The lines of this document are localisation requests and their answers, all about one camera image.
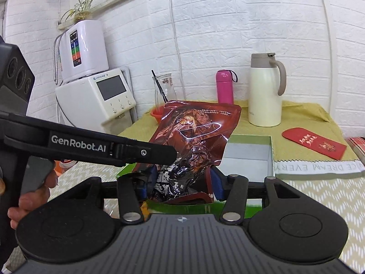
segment red envelope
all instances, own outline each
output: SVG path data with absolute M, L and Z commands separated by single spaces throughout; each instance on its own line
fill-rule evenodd
M 282 136 L 335 160 L 340 160 L 347 148 L 347 145 L 324 138 L 303 128 L 286 130 L 282 132 Z

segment black circular cover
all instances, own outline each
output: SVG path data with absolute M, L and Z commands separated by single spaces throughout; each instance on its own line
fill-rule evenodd
M 82 200 L 44 205 L 20 221 L 16 238 L 29 257 L 48 263 L 80 261 L 98 253 L 114 237 L 113 219 Z
M 276 258 L 296 263 L 339 257 L 347 241 L 346 222 L 328 208 L 310 202 L 278 199 L 255 214 L 248 226 L 254 243 Z

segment cream colored jug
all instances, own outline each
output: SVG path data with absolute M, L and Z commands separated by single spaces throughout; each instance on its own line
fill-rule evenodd
M 283 63 L 275 53 L 252 54 L 249 89 L 249 122 L 259 127 L 282 121 L 282 94 L 287 86 Z

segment black stirring stick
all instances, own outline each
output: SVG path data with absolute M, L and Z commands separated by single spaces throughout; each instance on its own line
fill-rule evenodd
M 164 91 L 162 90 L 162 87 L 161 87 L 160 83 L 158 82 L 158 80 L 156 78 L 156 74 L 154 73 L 153 70 L 151 70 L 151 71 L 152 71 L 153 79 L 156 82 L 158 89 L 160 90 L 160 94 L 161 94 L 162 98 L 164 99 L 164 102 L 167 103 L 167 98 L 165 96 Z

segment food package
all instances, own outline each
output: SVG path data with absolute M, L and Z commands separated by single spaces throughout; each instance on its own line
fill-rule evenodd
M 178 158 L 170 166 L 157 166 L 158 178 L 151 198 L 165 202 L 201 192 L 212 197 L 206 167 L 220 164 L 240 113 L 240 106 L 230 104 L 166 103 L 161 123 L 150 142 L 174 146 Z

